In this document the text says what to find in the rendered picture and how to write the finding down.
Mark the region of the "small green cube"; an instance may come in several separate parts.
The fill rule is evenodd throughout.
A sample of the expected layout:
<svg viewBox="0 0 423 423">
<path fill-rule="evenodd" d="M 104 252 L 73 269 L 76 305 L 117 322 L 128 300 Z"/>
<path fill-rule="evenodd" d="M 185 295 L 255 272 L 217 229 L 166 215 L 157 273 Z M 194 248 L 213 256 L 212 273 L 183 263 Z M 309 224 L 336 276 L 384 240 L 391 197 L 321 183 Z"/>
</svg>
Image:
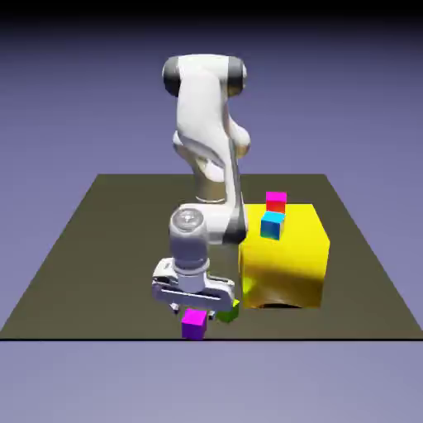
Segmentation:
<svg viewBox="0 0 423 423">
<path fill-rule="evenodd" d="M 229 311 L 217 312 L 216 318 L 218 321 L 229 324 L 238 317 L 239 309 L 240 309 L 240 301 L 238 299 L 235 299 L 232 303 L 232 308 Z"/>
</svg>

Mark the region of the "large yellow box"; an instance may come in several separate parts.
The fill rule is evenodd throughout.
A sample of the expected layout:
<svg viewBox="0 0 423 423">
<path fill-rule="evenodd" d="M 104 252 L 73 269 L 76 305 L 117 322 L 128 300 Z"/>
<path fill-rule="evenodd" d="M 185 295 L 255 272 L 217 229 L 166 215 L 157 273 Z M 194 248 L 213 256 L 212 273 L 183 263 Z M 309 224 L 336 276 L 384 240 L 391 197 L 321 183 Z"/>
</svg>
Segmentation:
<svg viewBox="0 0 423 423">
<path fill-rule="evenodd" d="M 279 240 L 260 235 L 264 204 L 248 204 L 246 211 L 249 232 L 239 246 L 244 307 L 320 307 L 330 239 L 313 205 L 287 205 Z"/>
</svg>

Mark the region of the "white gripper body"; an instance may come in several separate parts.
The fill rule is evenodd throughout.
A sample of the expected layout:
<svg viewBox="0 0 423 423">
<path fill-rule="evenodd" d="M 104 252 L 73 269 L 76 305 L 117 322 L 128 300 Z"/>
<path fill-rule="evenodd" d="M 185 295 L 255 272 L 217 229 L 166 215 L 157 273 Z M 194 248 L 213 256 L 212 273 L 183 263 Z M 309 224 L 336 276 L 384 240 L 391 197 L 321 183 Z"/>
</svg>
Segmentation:
<svg viewBox="0 0 423 423">
<path fill-rule="evenodd" d="M 205 273 L 178 275 L 176 279 L 156 278 L 152 293 L 158 301 L 210 311 L 229 311 L 235 299 L 232 281 L 210 279 Z"/>
</svg>

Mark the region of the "small cyan cube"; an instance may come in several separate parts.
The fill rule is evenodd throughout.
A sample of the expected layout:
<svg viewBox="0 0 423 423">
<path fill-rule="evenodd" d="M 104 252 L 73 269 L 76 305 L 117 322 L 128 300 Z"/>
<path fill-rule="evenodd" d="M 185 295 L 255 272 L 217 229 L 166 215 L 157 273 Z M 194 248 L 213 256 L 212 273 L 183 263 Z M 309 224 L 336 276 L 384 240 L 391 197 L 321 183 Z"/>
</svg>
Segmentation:
<svg viewBox="0 0 423 423">
<path fill-rule="evenodd" d="M 284 221 L 284 213 L 266 211 L 260 221 L 260 236 L 266 239 L 280 240 Z"/>
</svg>

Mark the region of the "small magenta cube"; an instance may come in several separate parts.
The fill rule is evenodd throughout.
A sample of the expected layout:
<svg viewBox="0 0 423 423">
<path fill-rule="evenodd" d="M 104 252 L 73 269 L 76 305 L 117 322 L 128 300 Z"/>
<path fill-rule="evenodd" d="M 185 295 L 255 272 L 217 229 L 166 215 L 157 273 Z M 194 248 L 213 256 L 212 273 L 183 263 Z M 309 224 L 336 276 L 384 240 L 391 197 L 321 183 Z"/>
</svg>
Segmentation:
<svg viewBox="0 0 423 423">
<path fill-rule="evenodd" d="M 187 308 L 181 320 L 182 337 L 186 340 L 202 340 L 207 330 L 207 312 Z"/>
</svg>

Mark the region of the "small red cube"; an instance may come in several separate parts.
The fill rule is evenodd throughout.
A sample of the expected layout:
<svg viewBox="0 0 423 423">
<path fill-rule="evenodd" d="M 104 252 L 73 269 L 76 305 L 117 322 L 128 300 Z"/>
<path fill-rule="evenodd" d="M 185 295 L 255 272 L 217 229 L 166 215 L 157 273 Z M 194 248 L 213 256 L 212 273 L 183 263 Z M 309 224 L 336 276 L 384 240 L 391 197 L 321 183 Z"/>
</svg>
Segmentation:
<svg viewBox="0 0 423 423">
<path fill-rule="evenodd" d="M 266 211 L 284 214 L 287 199 L 286 192 L 266 192 Z"/>
</svg>

